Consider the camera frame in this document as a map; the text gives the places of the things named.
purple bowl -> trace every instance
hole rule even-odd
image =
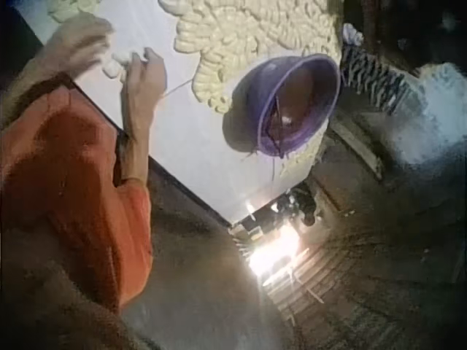
[[[327,55],[311,55],[305,58],[288,56],[273,58],[259,66],[247,91],[247,112],[256,132],[257,147],[262,153],[278,156],[274,142],[263,135],[263,125],[270,118],[277,91],[297,68],[306,66],[313,76],[314,104],[309,116],[295,133],[285,135],[281,142],[284,154],[305,144],[328,119],[334,110],[341,84],[340,71]]]

person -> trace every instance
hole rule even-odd
[[[119,147],[117,130],[63,79],[97,64],[111,32],[88,13],[68,20],[2,96],[6,349],[144,349],[118,315],[153,262],[146,182],[163,59],[150,48],[145,61],[132,55]]]

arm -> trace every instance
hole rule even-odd
[[[124,87],[126,106],[123,129],[127,139],[121,155],[122,180],[147,181],[150,127],[154,109],[166,89],[166,70],[163,59],[147,48],[144,51],[147,63],[142,63],[133,54]]]
[[[20,100],[33,87],[61,73],[75,76],[98,62],[98,55],[108,47],[110,31],[109,22],[88,13],[66,21],[7,89],[1,101],[0,131],[19,117]]]

hand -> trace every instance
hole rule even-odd
[[[128,67],[123,101],[128,115],[124,118],[125,132],[133,139],[149,137],[154,108],[167,88],[166,67],[161,56],[152,49],[144,49],[143,63],[134,53]]]
[[[60,73],[76,76],[98,63],[108,47],[107,35],[112,25],[83,12],[67,20],[35,58],[35,70],[43,79]]]

orange shirt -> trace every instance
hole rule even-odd
[[[113,184],[116,140],[104,116],[63,86],[0,140],[2,230],[46,218],[114,312],[143,290],[153,262],[149,193],[139,180]]]

